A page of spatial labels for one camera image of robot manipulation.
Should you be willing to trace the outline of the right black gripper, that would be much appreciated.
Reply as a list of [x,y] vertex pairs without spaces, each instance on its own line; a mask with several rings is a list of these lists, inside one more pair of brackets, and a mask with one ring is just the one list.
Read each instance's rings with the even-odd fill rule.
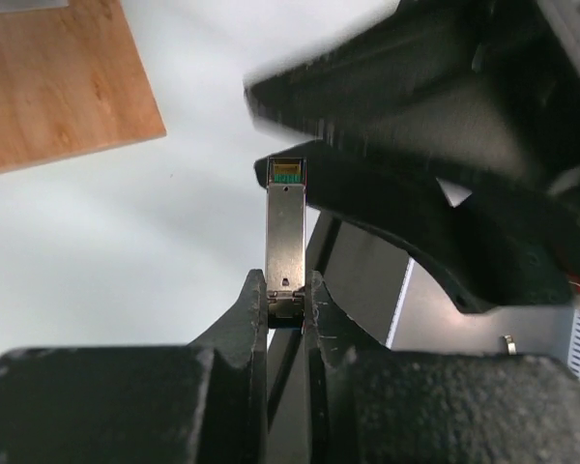
[[463,184],[580,188],[580,13],[571,1],[467,1]]

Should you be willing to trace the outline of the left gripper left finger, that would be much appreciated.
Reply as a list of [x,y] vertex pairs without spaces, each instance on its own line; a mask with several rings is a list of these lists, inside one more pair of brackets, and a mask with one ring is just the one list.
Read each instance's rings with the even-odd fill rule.
[[0,463],[261,463],[266,285],[193,342],[42,347],[0,356]]

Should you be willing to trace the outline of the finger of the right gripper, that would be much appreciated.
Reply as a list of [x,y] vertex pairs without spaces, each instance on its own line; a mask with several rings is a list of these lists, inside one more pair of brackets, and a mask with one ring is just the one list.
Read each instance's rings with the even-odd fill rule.
[[246,86],[255,117],[346,151],[529,160],[531,1],[403,1],[340,45]]
[[431,176],[379,170],[317,141],[273,158],[305,160],[309,206],[407,251],[462,313],[573,300],[544,246],[505,232],[473,206],[452,207]]

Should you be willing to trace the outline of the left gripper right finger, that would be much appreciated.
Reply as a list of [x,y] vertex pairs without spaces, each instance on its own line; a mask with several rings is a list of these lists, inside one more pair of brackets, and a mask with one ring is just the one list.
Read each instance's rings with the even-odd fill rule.
[[393,351],[307,276],[313,463],[580,463],[580,383],[535,355]]

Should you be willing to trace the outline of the silver SFP module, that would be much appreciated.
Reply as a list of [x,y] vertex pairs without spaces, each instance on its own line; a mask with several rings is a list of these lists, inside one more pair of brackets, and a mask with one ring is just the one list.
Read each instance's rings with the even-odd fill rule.
[[267,161],[265,280],[269,327],[299,330],[305,313],[306,161]]

